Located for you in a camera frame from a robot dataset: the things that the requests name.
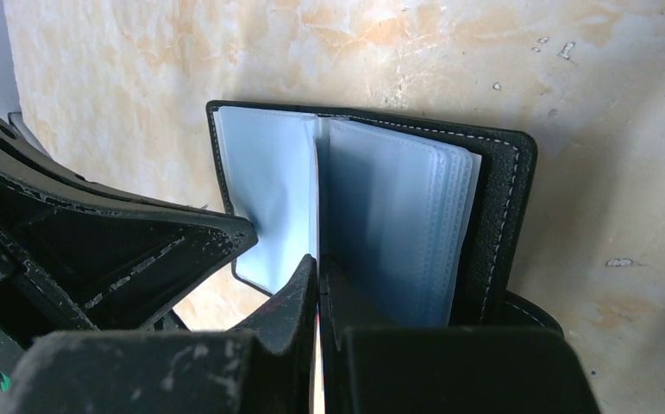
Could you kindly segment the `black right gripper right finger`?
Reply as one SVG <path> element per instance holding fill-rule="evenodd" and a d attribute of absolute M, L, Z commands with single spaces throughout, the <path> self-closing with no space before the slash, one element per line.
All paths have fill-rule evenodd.
<path fill-rule="evenodd" d="M 596 413 L 574 350 L 547 312 L 515 293 L 494 325 L 393 323 L 326 256 L 319 322 L 329 413 Z"/>

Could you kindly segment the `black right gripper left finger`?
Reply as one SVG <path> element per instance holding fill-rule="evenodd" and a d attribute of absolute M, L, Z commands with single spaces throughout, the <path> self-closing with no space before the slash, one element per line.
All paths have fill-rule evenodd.
<path fill-rule="evenodd" d="M 309 255 L 223 332 L 62 331 L 21 358 L 1 413 L 306 413 L 317 312 Z"/>

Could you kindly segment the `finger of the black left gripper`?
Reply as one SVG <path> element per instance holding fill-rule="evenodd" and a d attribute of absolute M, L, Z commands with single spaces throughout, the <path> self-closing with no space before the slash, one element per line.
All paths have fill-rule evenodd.
<path fill-rule="evenodd" d="M 54 331 L 154 329 L 256 242 L 244 218 L 90 182 L 0 118 L 0 366 Z"/>

